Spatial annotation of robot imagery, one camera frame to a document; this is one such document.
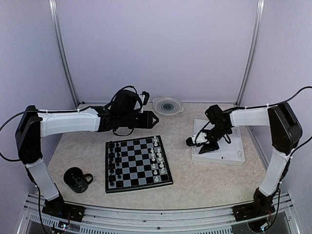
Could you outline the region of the white plastic tray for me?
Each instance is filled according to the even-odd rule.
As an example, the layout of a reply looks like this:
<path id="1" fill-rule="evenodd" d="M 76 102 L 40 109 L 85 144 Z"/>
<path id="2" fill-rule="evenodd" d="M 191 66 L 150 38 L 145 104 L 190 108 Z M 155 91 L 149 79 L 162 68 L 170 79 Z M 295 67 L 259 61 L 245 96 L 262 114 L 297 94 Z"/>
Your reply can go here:
<path id="1" fill-rule="evenodd" d="M 241 132 L 239 127 L 232 128 L 232 134 L 229 135 L 231 143 L 228 144 L 225 139 L 218 141 L 219 149 L 203 154 L 199 154 L 200 147 L 192 147 L 191 159 L 194 161 L 218 163 L 226 165 L 241 166 L 245 162 Z"/>

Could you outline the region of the white chess bishop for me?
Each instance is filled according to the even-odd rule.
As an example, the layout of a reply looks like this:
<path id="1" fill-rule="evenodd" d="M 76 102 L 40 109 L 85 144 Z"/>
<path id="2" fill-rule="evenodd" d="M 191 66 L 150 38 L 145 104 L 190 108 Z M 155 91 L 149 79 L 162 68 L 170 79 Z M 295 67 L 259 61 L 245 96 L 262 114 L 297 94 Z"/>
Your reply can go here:
<path id="1" fill-rule="evenodd" d="M 162 157 L 161 149 L 160 149 L 160 148 L 157 149 L 157 156 L 158 156 L 158 157 Z"/>

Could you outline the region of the black and grey chessboard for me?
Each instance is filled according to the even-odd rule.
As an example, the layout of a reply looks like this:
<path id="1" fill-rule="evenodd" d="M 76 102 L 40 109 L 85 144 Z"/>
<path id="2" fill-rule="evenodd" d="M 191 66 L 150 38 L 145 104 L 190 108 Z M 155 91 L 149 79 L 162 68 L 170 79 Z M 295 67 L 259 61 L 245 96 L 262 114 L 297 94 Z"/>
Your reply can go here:
<path id="1" fill-rule="evenodd" d="M 153 137 L 142 137 L 120 141 L 106 142 L 105 151 L 105 192 L 107 194 L 129 192 L 172 185 L 173 177 L 169 168 L 160 135 L 158 147 L 153 144 Z M 156 161 L 152 161 L 150 149 L 154 148 Z M 157 149 L 161 149 L 162 161 L 158 161 Z M 161 174 L 160 163 L 163 162 L 165 173 Z"/>

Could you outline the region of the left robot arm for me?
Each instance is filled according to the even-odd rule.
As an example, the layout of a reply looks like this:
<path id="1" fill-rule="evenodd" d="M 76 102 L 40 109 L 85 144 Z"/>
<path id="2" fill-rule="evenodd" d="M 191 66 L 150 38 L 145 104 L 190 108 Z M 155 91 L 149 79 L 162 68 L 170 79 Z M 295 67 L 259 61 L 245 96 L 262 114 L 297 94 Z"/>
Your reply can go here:
<path id="1" fill-rule="evenodd" d="M 60 192 L 50 176 L 41 150 L 42 139 L 75 132 L 113 132 L 119 128 L 152 129 L 159 122 L 153 111 L 145 110 L 149 93 L 138 94 L 133 86 L 118 90 L 105 105 L 87 106 L 73 110 L 43 110 L 34 105 L 26 107 L 15 132 L 19 160 L 30 178 L 49 201 L 49 209 L 62 217 L 68 205 L 61 201 Z"/>

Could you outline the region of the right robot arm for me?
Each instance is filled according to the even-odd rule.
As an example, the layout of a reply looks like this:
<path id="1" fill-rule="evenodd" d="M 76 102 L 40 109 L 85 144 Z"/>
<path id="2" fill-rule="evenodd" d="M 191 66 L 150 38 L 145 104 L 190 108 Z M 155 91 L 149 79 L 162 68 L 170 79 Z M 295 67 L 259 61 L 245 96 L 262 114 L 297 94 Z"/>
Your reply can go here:
<path id="1" fill-rule="evenodd" d="M 205 111 L 205 115 L 213 127 L 209 130 L 202 128 L 190 137 L 192 145 L 201 147 L 201 154 L 218 150 L 218 141 L 222 138 L 230 143 L 229 135 L 232 134 L 234 127 L 267 126 L 270 128 L 273 151 L 264 180 L 256 190 L 261 197 L 249 206 L 253 216 L 262 215 L 269 206 L 264 197 L 276 193 L 286 172 L 291 153 L 298 146 L 303 134 L 291 106 L 287 102 L 281 102 L 260 107 L 233 107 L 221 110 L 218 105 L 213 105 Z"/>

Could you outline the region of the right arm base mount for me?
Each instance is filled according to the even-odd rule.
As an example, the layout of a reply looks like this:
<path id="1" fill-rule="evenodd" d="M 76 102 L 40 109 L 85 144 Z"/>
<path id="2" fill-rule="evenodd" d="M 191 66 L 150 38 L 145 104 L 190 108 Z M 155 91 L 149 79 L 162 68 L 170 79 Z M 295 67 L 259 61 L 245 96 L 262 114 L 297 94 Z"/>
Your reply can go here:
<path id="1" fill-rule="evenodd" d="M 232 207 L 236 222 L 248 220 L 275 212 L 274 205 L 257 207 L 253 202 Z"/>

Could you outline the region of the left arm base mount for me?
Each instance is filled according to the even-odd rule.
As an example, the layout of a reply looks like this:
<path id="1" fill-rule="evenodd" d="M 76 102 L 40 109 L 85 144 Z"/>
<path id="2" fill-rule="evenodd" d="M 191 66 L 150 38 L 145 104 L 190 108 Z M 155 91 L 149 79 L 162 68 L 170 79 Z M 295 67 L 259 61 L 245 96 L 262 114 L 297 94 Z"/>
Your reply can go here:
<path id="1" fill-rule="evenodd" d="M 42 212 L 69 221 L 82 222 L 85 208 L 80 205 L 66 203 L 62 200 L 45 201 Z"/>

